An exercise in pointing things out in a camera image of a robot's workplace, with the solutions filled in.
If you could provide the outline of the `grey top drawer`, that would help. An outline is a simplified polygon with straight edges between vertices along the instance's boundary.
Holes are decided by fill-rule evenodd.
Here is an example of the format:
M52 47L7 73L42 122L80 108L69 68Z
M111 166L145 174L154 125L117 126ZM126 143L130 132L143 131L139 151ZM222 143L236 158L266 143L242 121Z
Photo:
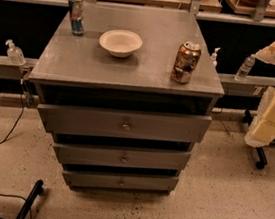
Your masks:
M38 110L47 132L67 135L199 143L212 122L210 116L84 106L40 104Z

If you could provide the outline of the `grey drawer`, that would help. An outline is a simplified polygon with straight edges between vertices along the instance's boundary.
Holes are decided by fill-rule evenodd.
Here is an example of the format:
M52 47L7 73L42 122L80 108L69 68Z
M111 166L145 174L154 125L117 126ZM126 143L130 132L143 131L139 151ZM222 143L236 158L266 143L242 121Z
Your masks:
M210 116L84 106L40 104L38 110L47 132L67 135L199 143L212 122Z
M156 175L133 175L133 174L110 174L110 173L92 173L80 171L63 171L62 173L67 185L71 187L86 188L117 188L132 190L155 190L155 191L172 191L175 189L177 177L156 176Z
M183 170L191 154L188 152L112 146L53 144L62 164L95 165L126 168Z

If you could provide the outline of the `grey drawer cabinet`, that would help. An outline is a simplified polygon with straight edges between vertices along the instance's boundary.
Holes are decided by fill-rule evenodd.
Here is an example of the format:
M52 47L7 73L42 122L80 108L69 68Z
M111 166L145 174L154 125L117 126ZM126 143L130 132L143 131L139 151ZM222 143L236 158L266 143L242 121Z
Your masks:
M84 36L74 36L67 18L30 74L40 104L122 109L153 113L210 116L223 95L219 76L207 52L201 55L187 84L172 80L179 46L191 41L203 45L196 18L188 13L114 3L84 6ZM143 45L127 58L112 56L99 38L110 30L127 30ZM54 143L158 149L188 152L197 142L174 142L48 132ZM180 170L62 164L63 171L171 176Z

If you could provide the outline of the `grey middle drawer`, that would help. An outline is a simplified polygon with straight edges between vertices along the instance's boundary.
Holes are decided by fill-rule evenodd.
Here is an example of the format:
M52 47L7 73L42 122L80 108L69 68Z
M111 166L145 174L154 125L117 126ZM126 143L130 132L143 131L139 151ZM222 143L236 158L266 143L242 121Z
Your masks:
M95 165L126 168L183 170L191 154L188 152L112 146L53 144L62 164Z

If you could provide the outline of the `grey bottom drawer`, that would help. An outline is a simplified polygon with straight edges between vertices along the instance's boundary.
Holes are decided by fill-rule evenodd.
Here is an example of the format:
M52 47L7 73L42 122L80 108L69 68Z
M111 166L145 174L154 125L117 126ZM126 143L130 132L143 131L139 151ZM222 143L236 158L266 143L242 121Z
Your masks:
M86 188L117 188L132 190L155 190L155 191L172 191L175 189L177 177L156 176L156 175L133 175L133 174L110 174L110 173L92 173L80 171L63 171L62 173L67 185L71 187Z

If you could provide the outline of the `white paper bowl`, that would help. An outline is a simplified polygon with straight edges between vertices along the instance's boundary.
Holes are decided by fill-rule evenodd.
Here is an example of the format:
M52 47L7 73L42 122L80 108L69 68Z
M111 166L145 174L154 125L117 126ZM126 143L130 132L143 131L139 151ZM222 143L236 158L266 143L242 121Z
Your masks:
M112 56L127 58L143 45L142 39L135 32L127 30L110 30L99 38L100 46Z

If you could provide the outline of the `orange crushed soda can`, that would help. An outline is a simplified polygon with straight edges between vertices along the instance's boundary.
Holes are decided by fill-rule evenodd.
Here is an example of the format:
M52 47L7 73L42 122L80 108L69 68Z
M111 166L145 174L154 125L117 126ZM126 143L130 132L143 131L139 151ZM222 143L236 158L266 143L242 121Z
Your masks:
M171 78L179 84L190 82L191 75L195 67L197 67L201 53L201 46L194 42L187 41L179 46Z

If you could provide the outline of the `small white pump bottle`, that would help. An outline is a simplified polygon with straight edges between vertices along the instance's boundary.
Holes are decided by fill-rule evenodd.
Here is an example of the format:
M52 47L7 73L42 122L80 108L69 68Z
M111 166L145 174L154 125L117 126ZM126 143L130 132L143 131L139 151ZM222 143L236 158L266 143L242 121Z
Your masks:
M212 64L216 67L217 66L217 54L220 48L214 48L214 53L211 54Z

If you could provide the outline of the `clear water bottle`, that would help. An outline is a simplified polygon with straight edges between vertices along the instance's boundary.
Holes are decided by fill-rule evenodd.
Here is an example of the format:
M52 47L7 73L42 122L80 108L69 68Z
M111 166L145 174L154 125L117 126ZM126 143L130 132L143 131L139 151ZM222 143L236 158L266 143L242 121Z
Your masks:
M245 58L244 62L239 67L239 70L236 72L234 79L236 81L242 82L249 72L252 70L253 65L255 64L254 54Z

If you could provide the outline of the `blue red energy can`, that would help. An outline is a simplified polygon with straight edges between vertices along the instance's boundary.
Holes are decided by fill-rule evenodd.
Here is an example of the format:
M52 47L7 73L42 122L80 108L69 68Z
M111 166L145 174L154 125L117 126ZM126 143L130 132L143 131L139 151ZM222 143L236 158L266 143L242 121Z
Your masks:
M68 0L68 4L71 31L75 36L82 36L84 35L84 27L82 25L84 0Z

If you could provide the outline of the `black chair leg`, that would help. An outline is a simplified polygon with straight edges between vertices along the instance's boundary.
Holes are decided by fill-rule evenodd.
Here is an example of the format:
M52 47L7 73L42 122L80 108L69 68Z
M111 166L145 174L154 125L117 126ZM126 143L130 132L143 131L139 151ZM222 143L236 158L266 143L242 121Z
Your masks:
M33 189L27 197L27 200L24 202L22 209L20 209L18 215L15 219L25 219L27 217L28 212L31 210L31 206L35 201L36 197L43 193L43 180L37 180Z

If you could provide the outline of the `clear sanitizer pump bottle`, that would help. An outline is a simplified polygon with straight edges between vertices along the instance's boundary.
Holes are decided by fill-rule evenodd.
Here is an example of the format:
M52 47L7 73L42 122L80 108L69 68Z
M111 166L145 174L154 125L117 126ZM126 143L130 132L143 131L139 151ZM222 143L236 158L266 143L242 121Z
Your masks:
M23 66L26 64L26 59L22 50L13 43L12 39L7 39L5 42L7 47L7 57L13 65Z

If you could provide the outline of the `black office chair base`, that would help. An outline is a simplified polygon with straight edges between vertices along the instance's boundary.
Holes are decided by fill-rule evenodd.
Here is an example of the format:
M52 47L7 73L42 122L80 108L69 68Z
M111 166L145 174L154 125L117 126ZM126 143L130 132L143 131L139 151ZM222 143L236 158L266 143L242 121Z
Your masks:
M243 123L250 126L252 124L252 116L250 111L246 110L244 112L244 115L245 116L242 118ZM258 155L258 161L256 161L255 166L257 169L263 169L268 164L263 147L259 147L259 148L257 147L255 150Z

